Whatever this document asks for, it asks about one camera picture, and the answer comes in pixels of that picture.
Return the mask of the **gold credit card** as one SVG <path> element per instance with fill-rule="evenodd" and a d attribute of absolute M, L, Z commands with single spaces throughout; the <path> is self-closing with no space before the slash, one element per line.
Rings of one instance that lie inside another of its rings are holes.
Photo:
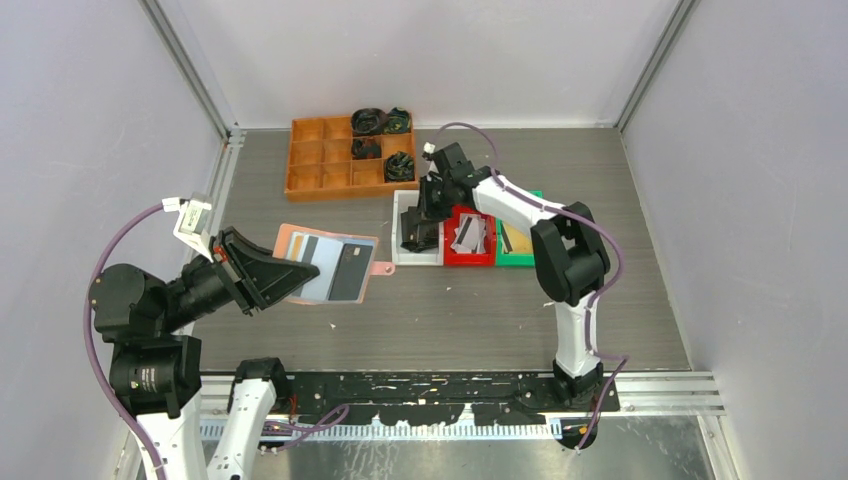
<path fill-rule="evenodd" d="M 303 250 L 305 235 L 302 233 L 294 233 L 291 237 L 289 249 L 286 254 L 286 259 L 291 261 L 299 261 L 301 259 L 301 251 Z"/>

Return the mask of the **dark grey credit card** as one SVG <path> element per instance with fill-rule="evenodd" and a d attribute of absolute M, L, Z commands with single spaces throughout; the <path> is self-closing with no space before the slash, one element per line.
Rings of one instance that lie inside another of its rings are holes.
<path fill-rule="evenodd" d="M 350 302 L 359 299 L 370 271 L 373 251 L 373 244 L 343 244 L 329 290 L 329 301 Z"/>

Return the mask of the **tan leather card holder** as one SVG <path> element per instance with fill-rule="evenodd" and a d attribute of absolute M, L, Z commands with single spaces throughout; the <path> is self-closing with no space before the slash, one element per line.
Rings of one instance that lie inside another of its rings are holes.
<path fill-rule="evenodd" d="M 374 276 L 391 276 L 396 271 L 396 265 L 390 261 L 379 261 L 376 259 L 379 239 L 375 236 L 362 236 L 329 232 L 293 224 L 284 223 L 280 226 L 273 249 L 273 256 L 286 259 L 291 237 L 294 233 L 305 235 L 303 250 L 301 251 L 301 262 L 307 262 L 317 266 L 320 273 L 317 278 L 309 281 L 294 293 L 285 298 L 287 302 L 302 305 L 324 305 L 324 304 L 360 304 L 364 301 L 365 292 L 370 279 Z M 344 243 L 373 244 L 370 271 L 363 284 L 361 295 L 358 300 L 350 302 L 331 302 L 328 300 L 329 290 L 335 269 Z"/>

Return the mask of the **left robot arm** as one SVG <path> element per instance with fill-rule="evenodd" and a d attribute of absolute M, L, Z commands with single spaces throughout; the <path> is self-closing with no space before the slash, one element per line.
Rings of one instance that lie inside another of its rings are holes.
<path fill-rule="evenodd" d="M 204 479 L 199 433 L 202 342 L 180 329 L 235 303 L 250 315 L 318 277 L 317 266 L 274 257 L 228 227 L 165 282 L 127 263 L 105 263 L 131 230 L 122 227 L 96 264 L 84 314 L 87 333 L 112 347 L 110 370 L 98 381 L 140 441 L 155 479 Z"/>

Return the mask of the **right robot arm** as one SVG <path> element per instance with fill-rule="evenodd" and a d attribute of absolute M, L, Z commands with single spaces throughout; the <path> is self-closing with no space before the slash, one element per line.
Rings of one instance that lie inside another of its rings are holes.
<path fill-rule="evenodd" d="M 611 261 L 597 224 L 582 203 L 563 206 L 518 187 L 489 166 L 476 168 L 457 143 L 428 143 L 429 170 L 419 180 L 415 206 L 400 216 L 402 247 L 420 249 L 425 232 L 466 207 L 517 229 L 532 243 L 534 268 L 553 301 L 557 351 L 553 390 L 567 410 L 582 409 L 603 381 L 603 363 L 591 343 L 589 325 Z"/>

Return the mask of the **white cards in red bin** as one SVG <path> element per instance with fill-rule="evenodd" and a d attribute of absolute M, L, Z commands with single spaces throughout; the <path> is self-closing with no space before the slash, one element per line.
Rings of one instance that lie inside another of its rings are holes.
<path fill-rule="evenodd" d="M 459 225 L 454 229 L 451 249 L 456 254 L 486 254 L 488 244 L 488 220 L 480 214 L 461 213 Z"/>

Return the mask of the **gold cards in green bin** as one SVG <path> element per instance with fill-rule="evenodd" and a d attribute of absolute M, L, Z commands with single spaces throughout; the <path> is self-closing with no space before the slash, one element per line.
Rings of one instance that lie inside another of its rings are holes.
<path fill-rule="evenodd" d="M 533 252 L 530 238 L 509 224 L 501 223 L 500 239 L 504 255 L 530 255 Z"/>

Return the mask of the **black wallet in white bin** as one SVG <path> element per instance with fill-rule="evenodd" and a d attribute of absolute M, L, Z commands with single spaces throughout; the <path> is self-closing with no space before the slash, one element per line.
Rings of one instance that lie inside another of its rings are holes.
<path fill-rule="evenodd" d="M 412 253 L 423 253 L 437 249 L 442 240 L 442 223 L 426 219 L 414 206 L 408 207 L 401 215 L 400 246 Z"/>

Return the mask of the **white bin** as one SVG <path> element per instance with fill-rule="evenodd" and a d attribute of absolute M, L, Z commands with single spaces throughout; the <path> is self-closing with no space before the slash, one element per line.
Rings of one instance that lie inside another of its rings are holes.
<path fill-rule="evenodd" d="M 417 190 L 397 190 L 393 196 L 393 218 L 390 250 L 392 262 L 396 266 L 428 266 L 440 267 L 443 265 L 443 247 L 438 245 L 435 249 L 429 249 L 420 253 L 414 253 L 401 246 L 402 222 L 401 214 L 409 207 L 415 207 L 418 203 Z"/>

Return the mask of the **red bin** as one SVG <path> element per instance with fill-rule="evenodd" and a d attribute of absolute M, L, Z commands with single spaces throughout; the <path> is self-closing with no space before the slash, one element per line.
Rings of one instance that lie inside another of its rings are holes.
<path fill-rule="evenodd" d="M 443 222 L 444 264 L 492 267 L 496 257 L 495 219 L 472 208 L 454 206 Z"/>

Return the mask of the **black rolled belt lower right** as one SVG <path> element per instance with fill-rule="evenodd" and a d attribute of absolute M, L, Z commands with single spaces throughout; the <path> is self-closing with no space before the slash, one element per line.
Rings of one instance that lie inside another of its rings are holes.
<path fill-rule="evenodd" d="M 402 183 L 416 179 L 415 158 L 404 151 L 389 156 L 383 164 L 384 180 L 388 183 Z"/>

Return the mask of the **black rolled belt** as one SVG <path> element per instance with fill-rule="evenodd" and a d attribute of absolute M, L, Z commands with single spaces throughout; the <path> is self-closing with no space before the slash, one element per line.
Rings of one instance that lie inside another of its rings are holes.
<path fill-rule="evenodd" d="M 394 107 L 387 113 L 383 133 L 386 135 L 407 134 L 412 130 L 412 118 L 408 110 Z"/>
<path fill-rule="evenodd" d="M 384 180 L 388 183 L 402 183 L 416 179 L 415 158 L 404 151 L 389 156 L 383 164 Z"/>
<path fill-rule="evenodd" d="M 388 122 L 388 114 L 379 108 L 362 108 L 350 117 L 354 137 L 375 136 L 383 133 Z"/>
<path fill-rule="evenodd" d="M 351 144 L 353 160 L 369 160 L 382 157 L 380 142 L 375 137 L 356 137 Z"/>

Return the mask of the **green bin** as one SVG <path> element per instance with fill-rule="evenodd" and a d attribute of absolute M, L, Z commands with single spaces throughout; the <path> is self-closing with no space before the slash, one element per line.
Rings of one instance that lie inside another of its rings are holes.
<path fill-rule="evenodd" d="M 496 267 L 532 268 L 535 266 L 532 242 L 529 236 L 495 218 L 497 246 Z"/>

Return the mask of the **black rolled belt middle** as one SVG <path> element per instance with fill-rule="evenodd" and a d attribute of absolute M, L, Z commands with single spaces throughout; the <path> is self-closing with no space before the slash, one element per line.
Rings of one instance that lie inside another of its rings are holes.
<path fill-rule="evenodd" d="M 353 160 L 369 160 L 382 157 L 380 142 L 375 137 L 356 137 L 351 144 Z"/>

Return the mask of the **black rolled belt top right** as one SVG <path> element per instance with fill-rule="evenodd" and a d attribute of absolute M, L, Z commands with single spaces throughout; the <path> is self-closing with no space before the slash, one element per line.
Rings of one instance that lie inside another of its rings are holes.
<path fill-rule="evenodd" d="M 412 118 L 408 110 L 394 107 L 387 113 L 383 133 L 386 135 L 407 134 L 412 130 Z"/>

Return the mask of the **black rolled belt top left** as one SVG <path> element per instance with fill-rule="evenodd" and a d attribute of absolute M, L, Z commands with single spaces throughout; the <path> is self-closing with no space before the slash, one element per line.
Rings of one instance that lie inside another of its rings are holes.
<path fill-rule="evenodd" d="M 375 136 L 383 133 L 388 122 L 388 114 L 379 108 L 362 108 L 350 117 L 354 137 Z"/>

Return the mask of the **orange compartment tray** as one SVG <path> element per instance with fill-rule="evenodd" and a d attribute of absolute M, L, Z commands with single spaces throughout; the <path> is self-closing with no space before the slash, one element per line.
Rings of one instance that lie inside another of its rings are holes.
<path fill-rule="evenodd" d="M 349 200 L 416 190 L 418 180 L 388 183 L 383 164 L 398 151 L 415 154 L 415 134 L 375 135 L 382 157 L 353 160 L 350 117 L 296 118 L 291 122 L 283 192 L 291 202 Z"/>

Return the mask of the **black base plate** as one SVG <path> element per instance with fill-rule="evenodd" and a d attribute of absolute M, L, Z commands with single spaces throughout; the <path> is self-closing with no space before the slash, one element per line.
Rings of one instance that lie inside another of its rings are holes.
<path fill-rule="evenodd" d="M 294 372 L 272 414 L 317 421 L 339 405 L 344 425 L 453 425 L 469 410 L 475 426 L 541 425 L 548 414 L 591 415 L 597 405 L 616 411 L 605 379 L 573 389 L 550 371 Z"/>

